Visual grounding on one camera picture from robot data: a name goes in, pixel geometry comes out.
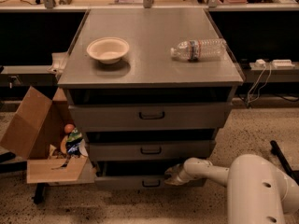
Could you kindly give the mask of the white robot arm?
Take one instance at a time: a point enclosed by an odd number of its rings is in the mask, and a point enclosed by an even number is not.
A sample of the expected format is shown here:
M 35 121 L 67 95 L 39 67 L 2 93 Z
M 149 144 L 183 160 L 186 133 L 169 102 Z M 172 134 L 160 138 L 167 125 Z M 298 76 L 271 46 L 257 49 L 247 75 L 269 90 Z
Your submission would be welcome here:
M 168 185 L 205 178 L 226 187 L 228 224 L 286 224 L 284 216 L 299 210 L 299 185 L 257 155 L 241 155 L 228 167 L 189 158 L 165 174 Z

